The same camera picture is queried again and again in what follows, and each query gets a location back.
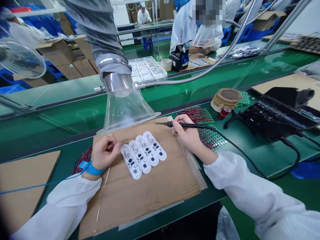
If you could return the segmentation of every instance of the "face mask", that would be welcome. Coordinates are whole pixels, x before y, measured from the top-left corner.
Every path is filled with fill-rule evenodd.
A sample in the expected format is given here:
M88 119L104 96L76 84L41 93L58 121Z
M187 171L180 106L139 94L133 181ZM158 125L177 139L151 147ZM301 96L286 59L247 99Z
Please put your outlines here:
M226 0L195 0L192 20L196 25L220 25L226 16Z

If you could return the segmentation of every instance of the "blue wrist strap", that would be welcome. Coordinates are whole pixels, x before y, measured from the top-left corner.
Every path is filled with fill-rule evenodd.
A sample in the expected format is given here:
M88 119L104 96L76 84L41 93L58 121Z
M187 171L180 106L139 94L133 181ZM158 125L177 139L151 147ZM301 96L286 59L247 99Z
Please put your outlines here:
M100 170L92 166L92 161L91 162L83 161L82 163L79 164L79 167L82 168L82 172L87 172L94 176L99 176L105 171L105 169Z

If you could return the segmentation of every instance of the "plastic component tray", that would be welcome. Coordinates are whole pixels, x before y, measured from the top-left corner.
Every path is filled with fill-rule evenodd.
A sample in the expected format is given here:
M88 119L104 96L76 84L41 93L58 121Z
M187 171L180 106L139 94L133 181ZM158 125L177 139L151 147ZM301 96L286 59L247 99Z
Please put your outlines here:
M152 82L168 78L167 72L161 68L153 57L137 58L129 61L132 66L134 82Z

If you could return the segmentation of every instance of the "white lab coat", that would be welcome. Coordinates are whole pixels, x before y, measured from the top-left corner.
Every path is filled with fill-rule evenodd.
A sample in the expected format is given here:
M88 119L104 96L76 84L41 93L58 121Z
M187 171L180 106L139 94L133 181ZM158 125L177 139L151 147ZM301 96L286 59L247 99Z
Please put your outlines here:
M191 0L184 5L176 15L172 26L172 35L170 43L170 52L176 49L180 43L186 43L194 40L197 34L197 25L192 22L192 5L195 0ZM223 31L221 25L216 25L214 28L214 45L212 51L217 51L221 46L221 39L223 38Z
M138 11L138 24L142 25L144 21L146 21L146 23L152 22L151 17L149 15L149 12L147 9L145 9L144 13L142 13L141 9L139 9L139 11Z
M220 151L214 163L203 167L213 185L223 189L235 206L255 221L255 233L260 239L320 239L320 213L307 211L302 202L283 193L279 186L252 174L241 156ZM89 181L81 176L62 181L49 194L47 204L12 238L67 240L83 218L87 203L99 190L101 182L101 178ZM221 224L225 227L221 232L221 222L226 221L218 219L217 239L222 239L218 234L228 235L235 231L233 224Z
M256 1L256 4L254 5L253 9L251 10L248 21L253 20L257 16L259 9L261 8L262 2L263 2L263 0ZM244 19L246 18L246 15L248 14L248 11L249 11L251 5L252 5L252 2L250 2L248 4L248 6L246 6L245 9L243 10L245 12L245 14L240 18L240 20L238 22L239 25L241 25L244 22ZM238 30L239 30L239 28L236 27L234 29L234 32L237 32Z
M271 7L271 11L284 12L290 3L291 0L278 0L273 7Z
M15 22L8 22L10 25L10 34L13 38L35 48L38 44L45 40L42 35L25 26L21 26Z
M237 11L240 7L241 0L228 0L226 2L226 19L234 20L234 17L237 14ZM231 27L231 23L224 23L222 28L229 28Z

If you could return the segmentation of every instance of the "clear plastic funnel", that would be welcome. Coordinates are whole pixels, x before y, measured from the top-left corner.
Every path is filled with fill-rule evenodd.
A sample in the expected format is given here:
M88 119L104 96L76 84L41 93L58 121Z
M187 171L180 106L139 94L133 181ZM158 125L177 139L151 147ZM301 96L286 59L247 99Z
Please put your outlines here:
M215 25L201 25L191 45L201 48L212 47L214 45L214 28Z
M46 64L37 51L12 38L0 40L0 65L25 78L39 78L46 72Z
M132 127L151 120L161 114L160 112L154 112L142 98L139 89L134 87L131 76L130 79L123 79L122 77L116 78L116 81L117 85L119 81L125 82L126 88L114 91L115 84L113 84L113 88L111 88L110 80L109 83L105 84L106 86L109 86L108 89L112 89L112 91L107 90L108 99L104 127L97 132L98 135L104 135L111 131Z

